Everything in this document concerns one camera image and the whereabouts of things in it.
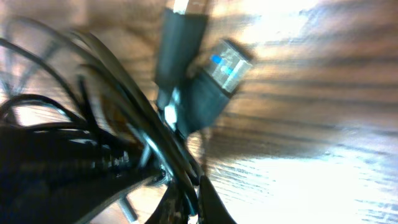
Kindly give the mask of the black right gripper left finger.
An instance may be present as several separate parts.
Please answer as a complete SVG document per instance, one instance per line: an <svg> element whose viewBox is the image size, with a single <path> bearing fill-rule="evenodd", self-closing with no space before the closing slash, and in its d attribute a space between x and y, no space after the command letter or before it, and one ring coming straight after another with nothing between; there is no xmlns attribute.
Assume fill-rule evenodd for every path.
<svg viewBox="0 0 398 224"><path fill-rule="evenodd" d="M80 131L1 126L1 223L86 223L160 174L136 169L135 146L72 141Z"/></svg>

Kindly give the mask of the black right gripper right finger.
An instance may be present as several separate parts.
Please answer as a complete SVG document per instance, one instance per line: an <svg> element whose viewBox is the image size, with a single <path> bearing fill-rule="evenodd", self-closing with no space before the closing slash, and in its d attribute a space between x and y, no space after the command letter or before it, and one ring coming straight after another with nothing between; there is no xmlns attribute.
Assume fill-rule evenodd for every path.
<svg viewBox="0 0 398 224"><path fill-rule="evenodd" d="M205 175L200 178L198 203L200 224L236 224Z"/></svg>

